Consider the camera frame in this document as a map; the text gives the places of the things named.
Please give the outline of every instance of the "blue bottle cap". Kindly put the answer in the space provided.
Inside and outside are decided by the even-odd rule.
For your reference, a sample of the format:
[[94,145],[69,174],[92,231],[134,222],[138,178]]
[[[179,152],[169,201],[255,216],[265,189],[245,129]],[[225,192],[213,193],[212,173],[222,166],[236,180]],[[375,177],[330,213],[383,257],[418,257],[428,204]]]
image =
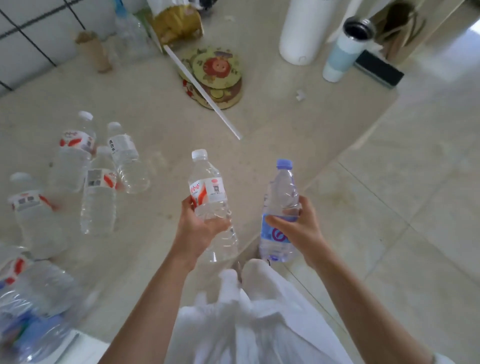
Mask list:
[[277,159],[276,167],[279,170],[291,170],[293,169],[293,163],[290,159]]

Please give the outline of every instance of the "bottle with purple cap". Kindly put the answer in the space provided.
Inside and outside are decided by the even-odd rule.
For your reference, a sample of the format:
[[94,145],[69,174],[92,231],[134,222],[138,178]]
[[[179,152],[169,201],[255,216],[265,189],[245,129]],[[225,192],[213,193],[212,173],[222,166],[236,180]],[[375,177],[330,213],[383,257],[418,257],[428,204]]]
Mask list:
[[268,215],[275,215],[287,221],[295,221],[299,215],[299,194],[293,180],[293,163],[289,159],[276,162],[277,175],[267,188],[264,198],[262,230],[260,233],[260,256],[276,262],[287,262],[297,255],[297,250],[288,238],[265,221]]

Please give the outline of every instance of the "white cylindrical container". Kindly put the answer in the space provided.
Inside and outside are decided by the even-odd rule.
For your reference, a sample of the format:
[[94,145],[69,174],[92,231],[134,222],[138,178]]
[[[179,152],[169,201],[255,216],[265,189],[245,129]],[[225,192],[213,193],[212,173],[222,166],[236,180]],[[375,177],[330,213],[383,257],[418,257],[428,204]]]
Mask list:
[[325,39],[338,0],[290,0],[280,36],[280,54],[289,63],[313,62]]
[[367,44],[375,37],[375,26],[369,19],[348,18],[325,64],[322,76],[338,82],[353,65]]

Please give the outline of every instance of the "white and blue tumbler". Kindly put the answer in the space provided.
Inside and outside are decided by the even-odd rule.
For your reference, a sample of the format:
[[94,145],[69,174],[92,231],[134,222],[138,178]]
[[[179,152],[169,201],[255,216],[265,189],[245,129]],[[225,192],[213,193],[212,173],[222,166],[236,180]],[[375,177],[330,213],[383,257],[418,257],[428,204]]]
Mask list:
[[370,20],[357,17],[345,20],[342,30],[324,67],[323,77],[329,82],[340,81],[376,33]]

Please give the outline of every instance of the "beige tabletop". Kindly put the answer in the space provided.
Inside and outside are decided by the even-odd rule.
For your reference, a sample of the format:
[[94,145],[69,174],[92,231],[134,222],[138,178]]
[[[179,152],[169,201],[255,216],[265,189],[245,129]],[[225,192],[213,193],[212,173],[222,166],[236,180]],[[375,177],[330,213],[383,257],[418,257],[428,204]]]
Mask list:
[[[285,62],[278,39],[288,2],[270,4],[219,1],[205,19],[205,37],[199,41],[231,48],[241,59],[244,96],[225,111],[244,135],[240,141],[213,111],[184,93],[173,62],[164,55],[107,74],[95,73],[77,57],[0,98],[1,136],[21,155],[6,168],[2,186],[19,166],[45,181],[59,134],[79,110],[94,115],[99,144],[106,143],[107,123],[119,121],[149,169],[148,191],[119,195],[118,220],[109,238],[80,236],[80,194],[59,211],[72,248],[55,261],[89,287],[103,289],[80,327],[88,334],[110,341],[165,257],[180,201],[189,193],[192,150],[205,148],[222,173],[233,224],[246,247],[259,233],[263,195],[277,158],[293,161],[302,190],[395,100],[395,90],[356,69],[338,84],[323,80],[329,46],[311,66]],[[297,89],[305,92],[305,100],[296,100]],[[2,213],[4,236],[17,238],[11,212],[5,208]],[[187,283],[183,303],[191,302],[197,287],[193,279]]]

